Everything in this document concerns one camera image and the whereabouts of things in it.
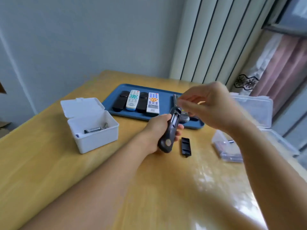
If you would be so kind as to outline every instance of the forearm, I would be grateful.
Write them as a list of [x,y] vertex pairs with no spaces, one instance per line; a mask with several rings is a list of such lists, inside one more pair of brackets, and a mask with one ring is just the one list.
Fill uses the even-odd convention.
[[106,229],[121,206],[129,181],[148,154],[135,136],[78,184],[47,206],[22,229]]
[[251,122],[244,122],[229,134],[240,148],[251,187],[268,227],[306,227],[306,182]]

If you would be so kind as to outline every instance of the open lid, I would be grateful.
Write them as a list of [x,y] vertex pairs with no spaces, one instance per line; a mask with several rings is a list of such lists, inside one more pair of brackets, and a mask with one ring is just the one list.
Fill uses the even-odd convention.
[[88,116],[104,110],[104,106],[95,97],[63,100],[61,106],[65,117],[68,119]]
[[251,97],[231,93],[231,96],[243,107],[255,120],[258,127],[270,128],[273,117],[273,100],[267,96]]

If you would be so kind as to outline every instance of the tray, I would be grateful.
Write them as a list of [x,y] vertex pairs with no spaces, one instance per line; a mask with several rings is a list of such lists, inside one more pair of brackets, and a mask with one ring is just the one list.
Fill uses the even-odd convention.
[[[157,88],[150,88],[150,87],[144,87],[144,86],[139,86],[139,85],[131,85],[131,84],[121,84],[117,86],[116,89],[113,90],[113,92],[102,102],[102,105],[105,107],[105,110],[107,110],[111,115],[118,115],[118,116],[124,116],[128,118],[133,118],[133,119],[140,119],[140,120],[145,120],[149,121],[151,117],[143,114],[143,113],[138,113],[137,111],[128,111],[128,110],[122,110],[121,112],[115,112],[112,109],[112,106],[119,96],[119,94],[123,90],[131,91],[132,89],[139,90],[140,92],[155,92],[159,94],[160,98],[160,115],[162,114],[167,114],[170,112],[171,108],[174,106],[173,103],[173,94],[178,94],[182,95],[182,93],[178,92],[173,92],[173,91],[168,91],[168,90],[163,90],[163,89],[157,89]],[[201,121],[189,121],[184,124],[185,128],[190,128],[190,129],[200,129],[204,126],[205,124]]]

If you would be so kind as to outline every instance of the black floral embroidery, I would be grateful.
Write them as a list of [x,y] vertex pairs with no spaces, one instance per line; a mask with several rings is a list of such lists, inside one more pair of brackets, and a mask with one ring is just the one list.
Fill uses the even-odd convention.
[[245,74],[241,74],[235,81],[236,88],[243,88],[244,90],[251,90],[255,88],[259,79],[257,77],[247,77]]

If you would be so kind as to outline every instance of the person's right hand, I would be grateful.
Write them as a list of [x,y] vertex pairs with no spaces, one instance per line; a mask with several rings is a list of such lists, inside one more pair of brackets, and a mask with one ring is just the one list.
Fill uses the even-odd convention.
[[178,99],[178,106],[205,124],[229,133],[246,120],[226,86],[220,82],[194,86]]

